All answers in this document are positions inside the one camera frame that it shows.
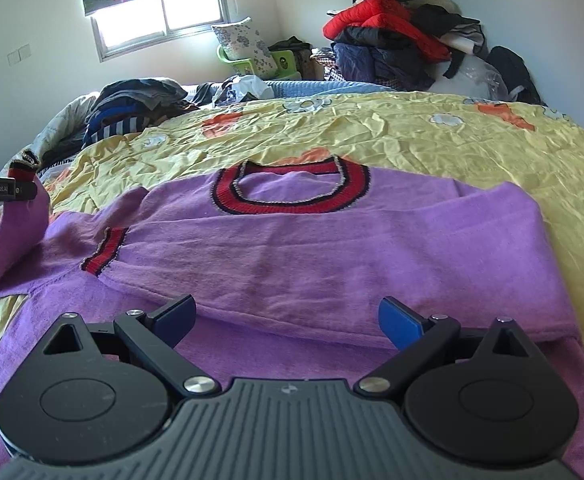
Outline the purple knit sweater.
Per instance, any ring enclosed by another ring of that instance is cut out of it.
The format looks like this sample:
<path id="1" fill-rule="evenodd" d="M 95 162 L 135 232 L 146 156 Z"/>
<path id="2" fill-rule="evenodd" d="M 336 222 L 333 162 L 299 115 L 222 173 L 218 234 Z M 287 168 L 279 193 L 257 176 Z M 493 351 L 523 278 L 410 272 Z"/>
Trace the purple knit sweater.
<path id="1" fill-rule="evenodd" d="M 488 190 L 332 157 L 253 162 L 134 188 L 95 214 L 8 203 L 0 298 L 25 301 L 0 340 L 0 391 L 62 313 L 106 321 L 195 299 L 179 352 L 234 376 L 355 379 L 388 358 L 377 307 L 392 296 L 465 326 L 514 318 L 580 404 L 565 461 L 584 477 L 584 346 L 542 212 Z M 8 459 L 0 439 L 0 466 Z"/>

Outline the dark clothes pile on bed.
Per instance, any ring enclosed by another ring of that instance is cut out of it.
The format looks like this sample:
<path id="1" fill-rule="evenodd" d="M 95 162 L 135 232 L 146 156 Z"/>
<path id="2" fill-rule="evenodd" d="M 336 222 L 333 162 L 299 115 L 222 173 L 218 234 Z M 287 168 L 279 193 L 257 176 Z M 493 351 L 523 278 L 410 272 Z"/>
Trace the dark clothes pile on bed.
<path id="1" fill-rule="evenodd" d="M 187 96 L 187 90 L 169 78 L 123 79 L 108 84 L 86 115 L 82 147 L 111 136 L 140 133 L 198 110 Z"/>

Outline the yellow carrot print quilt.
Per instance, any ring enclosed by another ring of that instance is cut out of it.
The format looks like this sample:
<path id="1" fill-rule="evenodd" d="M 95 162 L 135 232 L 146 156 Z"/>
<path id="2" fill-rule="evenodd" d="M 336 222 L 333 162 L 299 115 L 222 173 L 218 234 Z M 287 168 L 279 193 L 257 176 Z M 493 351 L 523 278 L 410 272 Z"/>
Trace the yellow carrot print quilt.
<path id="1" fill-rule="evenodd" d="M 245 159 L 293 164 L 329 155 L 478 188 L 524 188 L 542 208 L 584 339 L 584 129 L 537 105 L 379 92 L 331 96 L 310 112 L 284 100 L 200 110 L 86 148 L 46 188 L 54 214 L 90 214 L 130 188 Z"/>

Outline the blue knitted blanket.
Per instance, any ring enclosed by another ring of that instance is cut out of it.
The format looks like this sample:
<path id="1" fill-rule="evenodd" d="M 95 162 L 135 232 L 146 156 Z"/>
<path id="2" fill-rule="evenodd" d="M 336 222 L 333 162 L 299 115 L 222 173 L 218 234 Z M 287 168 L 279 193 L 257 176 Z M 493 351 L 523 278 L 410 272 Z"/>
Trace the blue knitted blanket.
<path id="1" fill-rule="evenodd" d="M 272 89 L 275 99 L 392 91 L 392 88 L 380 84 L 369 84 L 369 82 L 361 81 L 271 80 L 266 81 L 266 84 Z"/>

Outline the dark navy jacket pile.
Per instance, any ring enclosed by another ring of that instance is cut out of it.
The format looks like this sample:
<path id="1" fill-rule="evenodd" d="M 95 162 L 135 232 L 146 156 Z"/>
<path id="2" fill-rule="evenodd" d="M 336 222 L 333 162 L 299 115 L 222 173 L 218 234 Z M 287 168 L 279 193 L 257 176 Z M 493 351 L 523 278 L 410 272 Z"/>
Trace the dark navy jacket pile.
<path id="1" fill-rule="evenodd" d="M 411 38 L 377 27 L 348 26 L 331 44 L 348 81 L 380 84 L 399 91 L 424 91 L 434 84 L 421 49 Z"/>

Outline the green plastic chair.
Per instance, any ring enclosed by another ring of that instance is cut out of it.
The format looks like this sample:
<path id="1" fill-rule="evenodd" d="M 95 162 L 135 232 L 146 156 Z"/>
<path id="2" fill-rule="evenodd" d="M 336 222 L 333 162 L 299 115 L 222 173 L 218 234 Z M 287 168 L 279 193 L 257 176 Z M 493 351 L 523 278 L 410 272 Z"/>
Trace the green plastic chair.
<path id="1" fill-rule="evenodd" d="M 292 51 L 272 51 L 271 54 L 277 66 L 277 71 L 271 77 L 271 80 L 301 80 L 301 72 L 296 67 L 295 56 Z M 230 60 L 225 49 L 221 46 L 217 47 L 217 58 L 221 63 L 229 64 L 237 75 L 257 75 L 256 65 L 253 60 L 249 58 Z"/>

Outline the floral white pillow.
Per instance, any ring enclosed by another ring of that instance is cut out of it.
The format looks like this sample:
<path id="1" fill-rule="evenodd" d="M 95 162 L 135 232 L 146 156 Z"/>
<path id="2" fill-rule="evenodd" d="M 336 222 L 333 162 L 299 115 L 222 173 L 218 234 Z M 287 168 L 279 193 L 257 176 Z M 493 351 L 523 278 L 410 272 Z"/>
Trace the floral white pillow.
<path id="1" fill-rule="evenodd" d="M 251 18 L 245 18 L 241 22 L 213 25 L 211 30 L 230 60 L 249 58 L 254 61 L 257 73 L 255 76 L 267 80 L 277 71 L 275 60 Z"/>

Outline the red puffer jacket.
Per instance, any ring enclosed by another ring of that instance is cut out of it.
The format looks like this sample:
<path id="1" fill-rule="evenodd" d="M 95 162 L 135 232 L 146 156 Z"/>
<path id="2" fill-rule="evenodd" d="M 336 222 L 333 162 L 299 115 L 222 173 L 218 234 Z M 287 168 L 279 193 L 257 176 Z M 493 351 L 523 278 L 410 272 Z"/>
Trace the red puffer jacket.
<path id="1" fill-rule="evenodd" d="M 400 50 L 414 44 L 424 61 L 447 61 L 449 49 L 411 23 L 410 12 L 396 0 L 363 0 L 336 13 L 322 29 L 333 42 L 348 42 L 382 50 Z"/>

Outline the white wall socket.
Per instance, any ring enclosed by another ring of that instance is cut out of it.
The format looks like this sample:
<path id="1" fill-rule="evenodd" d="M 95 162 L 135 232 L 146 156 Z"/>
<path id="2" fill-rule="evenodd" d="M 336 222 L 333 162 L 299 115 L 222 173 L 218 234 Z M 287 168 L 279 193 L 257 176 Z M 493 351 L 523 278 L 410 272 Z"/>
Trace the white wall socket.
<path id="1" fill-rule="evenodd" d="M 7 63 L 9 66 L 14 66 L 22 61 L 25 61 L 31 56 L 30 44 L 25 44 L 24 46 L 10 52 L 7 55 Z"/>

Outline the window with grey frame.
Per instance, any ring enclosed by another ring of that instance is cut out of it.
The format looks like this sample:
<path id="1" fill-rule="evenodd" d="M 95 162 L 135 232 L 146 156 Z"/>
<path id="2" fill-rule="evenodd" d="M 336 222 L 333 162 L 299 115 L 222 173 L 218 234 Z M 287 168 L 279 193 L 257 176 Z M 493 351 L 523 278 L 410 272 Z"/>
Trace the window with grey frame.
<path id="1" fill-rule="evenodd" d="M 133 0 L 90 16 L 101 62 L 229 21 L 227 0 Z"/>

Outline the black bag by wall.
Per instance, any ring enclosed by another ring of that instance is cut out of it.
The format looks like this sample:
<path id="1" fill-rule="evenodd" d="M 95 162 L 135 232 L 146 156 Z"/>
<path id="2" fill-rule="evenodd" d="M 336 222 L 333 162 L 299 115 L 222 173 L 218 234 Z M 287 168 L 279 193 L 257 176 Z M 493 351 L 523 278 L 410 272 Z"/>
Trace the black bag by wall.
<path id="1" fill-rule="evenodd" d="M 487 63 L 498 70 L 512 102 L 545 105 L 523 58 L 519 55 L 505 47 L 496 46 L 490 50 Z"/>

